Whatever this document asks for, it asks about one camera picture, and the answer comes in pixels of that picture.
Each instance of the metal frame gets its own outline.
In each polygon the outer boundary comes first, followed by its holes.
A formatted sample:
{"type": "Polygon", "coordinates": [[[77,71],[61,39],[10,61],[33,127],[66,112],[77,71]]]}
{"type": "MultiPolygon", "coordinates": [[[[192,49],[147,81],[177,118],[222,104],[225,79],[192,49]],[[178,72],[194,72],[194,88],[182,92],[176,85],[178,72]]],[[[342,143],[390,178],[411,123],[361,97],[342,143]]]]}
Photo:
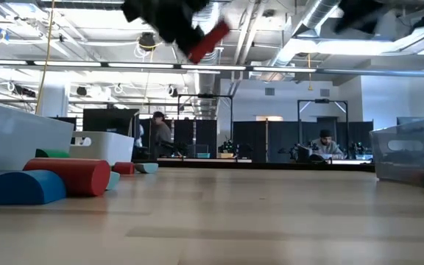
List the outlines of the metal frame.
{"type": "Polygon", "coordinates": [[[325,100],[322,101],[321,99],[298,99],[297,100],[297,122],[299,124],[299,130],[297,131],[297,136],[299,138],[299,144],[302,143],[302,121],[300,120],[300,113],[303,112],[303,110],[305,110],[311,102],[314,102],[316,104],[329,104],[331,102],[335,103],[335,105],[342,111],[344,112],[344,114],[346,115],[346,150],[350,149],[350,122],[348,120],[348,107],[347,107],[347,101],[346,100],[325,100]],[[305,105],[302,107],[302,109],[300,108],[300,103],[301,102],[305,102],[305,105]]]}
{"type": "MultiPolygon", "coordinates": [[[[0,60],[0,68],[43,70],[44,61],[34,60],[0,60]]],[[[190,70],[198,71],[259,71],[279,73],[307,73],[307,74],[349,74],[359,76],[380,77],[424,77],[424,71],[383,70],[383,69],[340,69],[340,68],[307,68],[307,67],[277,67],[277,66],[224,66],[224,65],[191,65],[179,63],[123,63],[123,62],[85,62],[85,61],[58,61],[59,66],[47,66],[47,71],[151,71],[177,73],[190,70]],[[86,63],[95,63],[96,66],[86,66],[86,63]]]]}
{"type": "MultiPolygon", "coordinates": [[[[177,95],[177,119],[180,118],[180,106],[181,106],[181,96],[197,96],[199,97],[199,95],[203,95],[203,94],[178,94],[177,95]]],[[[233,96],[231,95],[211,95],[212,98],[218,99],[218,98],[228,98],[230,99],[230,139],[232,139],[233,141],[233,96]]]]}

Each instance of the ceiling beam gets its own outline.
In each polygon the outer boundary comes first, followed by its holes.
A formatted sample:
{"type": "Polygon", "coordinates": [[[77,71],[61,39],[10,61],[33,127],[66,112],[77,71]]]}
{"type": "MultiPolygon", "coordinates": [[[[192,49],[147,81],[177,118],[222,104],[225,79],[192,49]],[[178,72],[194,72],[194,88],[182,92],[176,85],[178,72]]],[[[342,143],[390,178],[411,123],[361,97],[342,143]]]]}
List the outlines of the ceiling beam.
{"type": "Polygon", "coordinates": [[[257,10],[256,10],[256,13],[254,14],[255,19],[253,21],[253,25],[250,28],[250,33],[248,33],[247,44],[244,47],[243,55],[241,56],[241,59],[239,61],[239,64],[241,64],[241,65],[245,64],[245,62],[247,60],[248,53],[250,52],[252,42],[255,39],[256,30],[258,29],[259,21],[263,17],[264,8],[265,8],[266,3],[267,3],[267,1],[265,1],[265,0],[257,0],[257,1],[258,1],[257,7],[256,7],[257,10]]]}
{"type": "Polygon", "coordinates": [[[241,53],[241,48],[243,46],[243,42],[248,34],[248,29],[250,28],[251,18],[253,16],[253,9],[255,7],[255,2],[250,1],[247,5],[246,10],[244,11],[244,21],[241,25],[240,35],[238,37],[238,43],[236,44],[235,55],[233,56],[233,64],[237,64],[239,62],[239,57],[241,53]]]}

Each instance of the red foam cylinder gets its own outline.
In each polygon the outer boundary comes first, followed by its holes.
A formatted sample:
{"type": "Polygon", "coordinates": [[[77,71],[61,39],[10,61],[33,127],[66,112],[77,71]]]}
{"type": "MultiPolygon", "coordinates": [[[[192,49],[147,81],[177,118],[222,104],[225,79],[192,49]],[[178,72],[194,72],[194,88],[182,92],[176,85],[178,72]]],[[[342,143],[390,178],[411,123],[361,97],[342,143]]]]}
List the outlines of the red foam cylinder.
{"type": "Polygon", "coordinates": [[[109,183],[110,167],[105,160],[34,158],[23,170],[45,169],[63,180],[66,192],[74,196],[102,195],[109,183]]]}
{"type": "Polygon", "coordinates": [[[132,162],[117,162],[114,164],[112,171],[117,172],[119,174],[133,174],[134,164],[132,162]]]}

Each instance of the fluorescent light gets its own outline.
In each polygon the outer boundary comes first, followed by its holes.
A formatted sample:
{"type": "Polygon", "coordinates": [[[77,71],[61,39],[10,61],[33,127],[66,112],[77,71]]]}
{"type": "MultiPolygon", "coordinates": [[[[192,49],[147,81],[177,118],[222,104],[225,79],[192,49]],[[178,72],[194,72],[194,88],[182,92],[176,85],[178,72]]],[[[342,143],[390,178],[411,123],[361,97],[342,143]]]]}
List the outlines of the fluorescent light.
{"type": "MultiPolygon", "coordinates": [[[[35,61],[34,64],[37,65],[37,66],[43,66],[43,65],[45,65],[45,61],[35,61]]],[[[95,66],[95,67],[100,67],[101,63],[97,63],[97,62],[48,61],[47,65],[48,66],[95,66]]]]}
{"type": "Polygon", "coordinates": [[[0,60],[0,65],[26,65],[27,62],[23,60],[0,60]]]}
{"type": "Polygon", "coordinates": [[[172,64],[162,63],[109,63],[110,67],[123,68],[173,68],[172,64]]]}
{"type": "Polygon", "coordinates": [[[228,71],[243,71],[245,66],[208,66],[208,65],[181,65],[182,69],[191,70],[228,70],[228,71]]]}
{"type": "Polygon", "coordinates": [[[295,67],[253,67],[253,71],[287,72],[287,73],[314,73],[316,69],[295,67]]]}
{"type": "Polygon", "coordinates": [[[390,51],[393,45],[391,41],[326,40],[318,44],[317,52],[340,55],[380,55],[390,51]]]}

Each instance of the man sitting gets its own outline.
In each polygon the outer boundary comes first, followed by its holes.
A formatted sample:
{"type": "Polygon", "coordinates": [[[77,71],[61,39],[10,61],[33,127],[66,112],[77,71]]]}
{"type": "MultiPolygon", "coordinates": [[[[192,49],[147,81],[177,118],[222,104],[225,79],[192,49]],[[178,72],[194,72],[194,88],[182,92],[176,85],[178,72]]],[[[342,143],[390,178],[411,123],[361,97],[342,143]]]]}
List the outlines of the man sitting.
{"type": "Polygon", "coordinates": [[[320,138],[313,140],[312,144],[317,146],[318,150],[314,150],[317,155],[331,155],[333,159],[345,159],[345,154],[338,148],[338,145],[331,140],[331,132],[329,130],[321,130],[320,138]]]}

